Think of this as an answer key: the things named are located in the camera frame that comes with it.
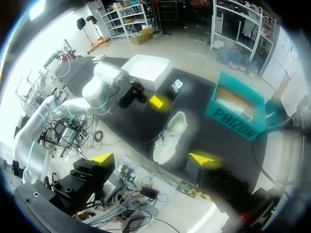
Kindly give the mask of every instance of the white sneaker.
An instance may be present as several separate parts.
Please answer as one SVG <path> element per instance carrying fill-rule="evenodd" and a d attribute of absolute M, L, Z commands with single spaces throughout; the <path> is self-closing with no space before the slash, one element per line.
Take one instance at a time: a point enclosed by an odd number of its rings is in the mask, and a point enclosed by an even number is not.
<path fill-rule="evenodd" d="M 170 120 L 167 129 L 160 133 L 159 139 L 155 142 L 153 156 L 155 162 L 163 165 L 173 158 L 178 141 L 187 126 L 186 115 L 177 112 Z"/>

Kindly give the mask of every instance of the black mat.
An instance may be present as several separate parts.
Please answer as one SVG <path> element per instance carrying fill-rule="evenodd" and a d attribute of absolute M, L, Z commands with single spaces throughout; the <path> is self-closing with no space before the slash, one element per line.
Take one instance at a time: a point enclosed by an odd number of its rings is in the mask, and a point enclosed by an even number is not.
<path fill-rule="evenodd" d="M 105 61 L 119 67 L 125 64 L 127 60 L 112 57 L 105 59 Z M 77 97 L 81 96 L 84 85 L 92 78 L 92 67 L 88 67 L 87 70 L 89 75 L 83 72 L 68 85 L 69 90 Z M 232 173 L 240 180 L 249 182 L 249 190 L 253 190 L 259 177 L 260 168 L 255 164 L 251 154 L 252 142 L 205 115 L 205 109 L 215 84 L 173 68 L 157 93 L 166 92 L 168 85 L 171 85 L 177 78 L 187 86 L 187 89 L 174 101 L 170 113 L 160 113 L 148 104 L 135 101 L 126 109 L 116 107 L 112 110 L 113 115 L 100 116 L 99 118 L 120 138 L 152 161 L 153 139 L 162 132 L 169 118 L 177 111 L 191 112 L 196 121 L 199 122 L 199 130 L 191 139 L 189 150 L 203 150 L 220 156 L 226 161 Z M 146 94 L 150 97 L 154 93 L 147 91 Z M 256 142 L 256 157 L 261 164 L 265 154 L 266 141 L 266 137 L 261 137 Z M 184 169 L 169 170 L 169 172 L 190 181 L 190 177 Z"/>

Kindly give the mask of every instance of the bolt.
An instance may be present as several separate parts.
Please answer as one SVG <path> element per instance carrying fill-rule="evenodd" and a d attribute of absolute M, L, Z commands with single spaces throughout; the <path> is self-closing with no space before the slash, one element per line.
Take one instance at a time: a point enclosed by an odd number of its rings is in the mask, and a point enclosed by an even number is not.
<path fill-rule="evenodd" d="M 37 197 L 39 197 L 40 196 L 40 194 L 38 193 L 38 192 L 34 192 L 34 197 L 35 198 L 37 198 Z"/>

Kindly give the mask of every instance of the teal shoe box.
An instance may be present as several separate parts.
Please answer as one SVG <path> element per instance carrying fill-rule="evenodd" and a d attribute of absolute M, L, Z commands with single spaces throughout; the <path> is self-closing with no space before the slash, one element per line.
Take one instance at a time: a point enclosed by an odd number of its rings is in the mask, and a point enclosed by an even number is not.
<path fill-rule="evenodd" d="M 253 119 L 247 120 L 243 114 L 239 115 L 233 112 L 217 102 L 216 99 L 223 99 L 241 106 L 244 112 L 253 116 Z M 250 141 L 254 140 L 266 128 L 264 98 L 247 85 L 224 72 L 220 73 L 205 114 Z"/>

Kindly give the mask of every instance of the white robotic arm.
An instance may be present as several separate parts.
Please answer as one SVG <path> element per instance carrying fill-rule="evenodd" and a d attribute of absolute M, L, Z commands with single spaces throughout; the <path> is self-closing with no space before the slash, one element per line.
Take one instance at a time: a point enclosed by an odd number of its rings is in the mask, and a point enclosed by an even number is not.
<path fill-rule="evenodd" d="M 108 89 L 115 93 L 108 96 Z M 25 167 L 23 181 L 44 180 L 48 172 L 50 154 L 37 143 L 48 122 L 82 114 L 105 115 L 114 102 L 121 108 L 137 99 L 146 102 L 144 88 L 126 71 L 106 62 L 98 63 L 93 78 L 82 90 L 83 98 L 71 99 L 58 105 L 54 96 L 47 97 L 14 139 L 13 156 Z"/>

